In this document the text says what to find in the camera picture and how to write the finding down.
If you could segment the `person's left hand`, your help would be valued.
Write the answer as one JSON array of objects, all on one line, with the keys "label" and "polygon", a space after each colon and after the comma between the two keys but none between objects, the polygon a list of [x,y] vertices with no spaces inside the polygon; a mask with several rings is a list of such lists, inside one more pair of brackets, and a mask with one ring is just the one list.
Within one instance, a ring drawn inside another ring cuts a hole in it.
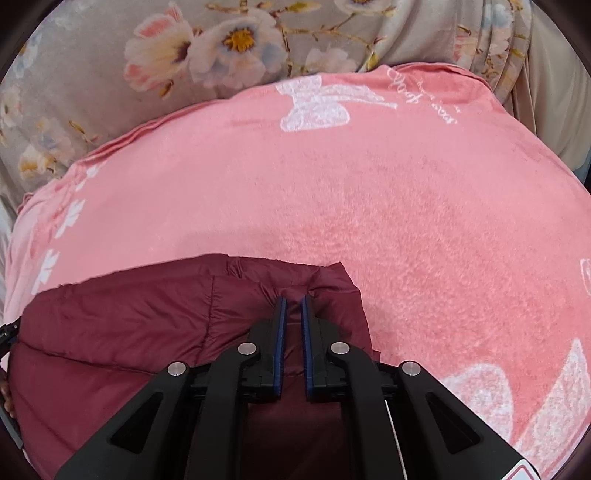
[{"label": "person's left hand", "polygon": [[15,419],[15,407],[14,401],[12,399],[12,394],[10,390],[10,385],[8,382],[8,375],[3,370],[0,369],[0,393],[1,393],[1,406],[5,410],[5,412],[9,415],[10,418]]}]

